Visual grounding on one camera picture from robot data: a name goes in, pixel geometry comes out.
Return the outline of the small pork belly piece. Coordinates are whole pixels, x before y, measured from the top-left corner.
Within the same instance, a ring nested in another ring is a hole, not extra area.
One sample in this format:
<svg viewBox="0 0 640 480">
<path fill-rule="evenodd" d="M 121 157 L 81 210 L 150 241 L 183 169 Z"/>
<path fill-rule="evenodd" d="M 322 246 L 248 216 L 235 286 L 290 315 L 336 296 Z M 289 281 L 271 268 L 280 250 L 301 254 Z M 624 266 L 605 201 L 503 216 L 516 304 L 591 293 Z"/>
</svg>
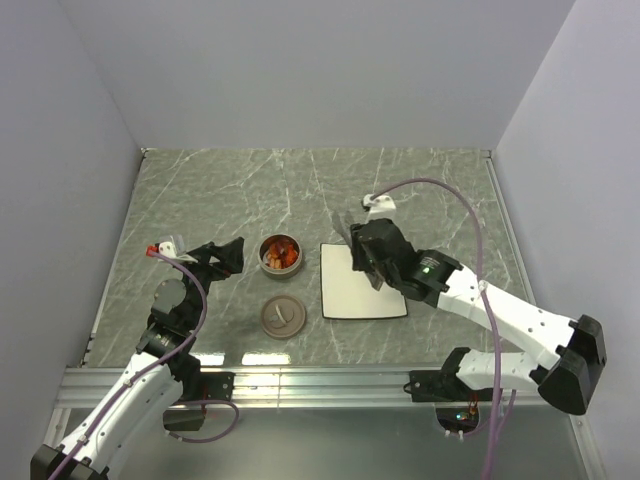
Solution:
<svg viewBox="0 0 640 480">
<path fill-rule="evenodd" d="M 266 256 L 266 265 L 271 269 L 281 269 L 282 263 L 278 256 L 273 256 L 270 253 Z"/>
</svg>

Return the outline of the orange chicken drumstick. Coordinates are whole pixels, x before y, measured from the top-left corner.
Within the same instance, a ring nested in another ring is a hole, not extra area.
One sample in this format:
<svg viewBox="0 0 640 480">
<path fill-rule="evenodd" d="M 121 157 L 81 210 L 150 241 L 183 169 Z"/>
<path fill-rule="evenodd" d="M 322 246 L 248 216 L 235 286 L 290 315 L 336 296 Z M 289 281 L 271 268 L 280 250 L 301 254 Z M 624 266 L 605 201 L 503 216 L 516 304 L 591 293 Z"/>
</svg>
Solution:
<svg viewBox="0 0 640 480">
<path fill-rule="evenodd" d="M 299 257 L 299 252 L 292 244 L 284 244 L 279 247 L 276 265 L 279 269 L 287 269 L 293 266 Z"/>
</svg>

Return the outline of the beige round lid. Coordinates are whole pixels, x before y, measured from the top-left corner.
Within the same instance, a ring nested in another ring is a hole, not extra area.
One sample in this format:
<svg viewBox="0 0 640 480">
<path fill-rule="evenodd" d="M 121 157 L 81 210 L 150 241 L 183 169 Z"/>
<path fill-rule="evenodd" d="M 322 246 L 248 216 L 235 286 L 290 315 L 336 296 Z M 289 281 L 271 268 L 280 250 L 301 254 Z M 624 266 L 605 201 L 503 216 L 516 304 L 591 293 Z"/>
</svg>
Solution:
<svg viewBox="0 0 640 480">
<path fill-rule="evenodd" d="M 267 300 L 260 314 L 263 331 L 271 338 L 286 340 L 298 335 L 306 324 L 306 307 L 291 295 L 276 295 Z"/>
</svg>

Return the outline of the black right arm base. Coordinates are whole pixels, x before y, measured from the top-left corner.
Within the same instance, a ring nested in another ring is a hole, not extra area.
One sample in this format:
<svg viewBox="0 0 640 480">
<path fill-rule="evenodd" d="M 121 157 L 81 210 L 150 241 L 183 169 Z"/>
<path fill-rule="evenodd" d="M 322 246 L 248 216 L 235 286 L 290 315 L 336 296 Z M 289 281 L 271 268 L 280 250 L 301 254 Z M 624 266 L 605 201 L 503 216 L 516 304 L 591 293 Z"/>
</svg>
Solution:
<svg viewBox="0 0 640 480">
<path fill-rule="evenodd" d="M 452 403 L 465 401 L 490 401 L 492 388 L 470 388 L 458 377 L 460 364 L 468 347 L 457 347 L 447 357 L 439 370 L 412 370 L 403 391 L 411 396 L 413 403 Z"/>
</svg>

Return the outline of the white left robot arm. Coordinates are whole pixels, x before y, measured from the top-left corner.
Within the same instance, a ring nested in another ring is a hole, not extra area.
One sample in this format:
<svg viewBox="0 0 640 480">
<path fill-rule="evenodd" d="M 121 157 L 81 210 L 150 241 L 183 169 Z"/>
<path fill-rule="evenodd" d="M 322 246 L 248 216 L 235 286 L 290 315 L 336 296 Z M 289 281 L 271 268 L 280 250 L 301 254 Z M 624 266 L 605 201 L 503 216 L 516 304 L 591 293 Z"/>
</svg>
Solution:
<svg viewBox="0 0 640 480">
<path fill-rule="evenodd" d="M 232 402 L 234 376 L 213 378 L 190 352 L 202 329 L 214 282 L 244 268 L 244 239 L 208 242 L 191 251 L 173 238 L 149 246 L 147 256 L 178 270 L 154 292 L 147 327 L 120 377 L 86 419 L 57 445 L 42 445 L 30 462 L 33 479 L 112 479 L 137 440 L 174 407 L 238 408 Z M 209 392 L 212 381 L 216 391 Z"/>
</svg>

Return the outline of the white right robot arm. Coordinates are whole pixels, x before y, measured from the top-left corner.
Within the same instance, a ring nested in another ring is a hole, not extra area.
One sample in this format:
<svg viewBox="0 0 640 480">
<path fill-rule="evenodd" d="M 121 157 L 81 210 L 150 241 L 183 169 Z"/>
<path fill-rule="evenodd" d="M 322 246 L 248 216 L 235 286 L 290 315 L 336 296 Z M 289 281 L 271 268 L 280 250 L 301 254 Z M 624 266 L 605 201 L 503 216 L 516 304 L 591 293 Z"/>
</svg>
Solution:
<svg viewBox="0 0 640 480">
<path fill-rule="evenodd" d="M 379 289 L 386 285 L 405 299 L 456 314 L 518 347 L 490 353 L 457 347 L 438 371 L 413 371 L 413 401 L 462 401 L 493 386 L 536 391 L 554 408 L 586 413 L 606 365 L 602 325 L 582 315 L 571 319 L 545 311 L 477 279 L 457 260 L 433 249 L 416 250 L 392 220 L 353 224 L 352 266 Z"/>
</svg>

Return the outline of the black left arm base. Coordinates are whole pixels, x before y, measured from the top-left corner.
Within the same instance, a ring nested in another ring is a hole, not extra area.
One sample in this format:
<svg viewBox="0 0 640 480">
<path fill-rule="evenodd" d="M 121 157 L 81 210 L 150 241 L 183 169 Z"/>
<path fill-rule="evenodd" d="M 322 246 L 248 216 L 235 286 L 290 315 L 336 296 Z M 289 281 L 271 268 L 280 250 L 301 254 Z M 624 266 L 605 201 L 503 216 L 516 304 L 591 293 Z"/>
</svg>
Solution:
<svg viewBox="0 0 640 480">
<path fill-rule="evenodd" d="M 165 435 L 190 444 L 212 443 L 229 435 L 237 426 L 240 410 L 232 401 L 235 374 L 232 372 L 205 372 L 196 380 L 195 386 L 174 402 L 163 413 Z M 184 432 L 200 431 L 211 417 L 209 409 L 229 408 L 232 412 L 229 425 L 208 438 L 192 438 Z"/>
</svg>

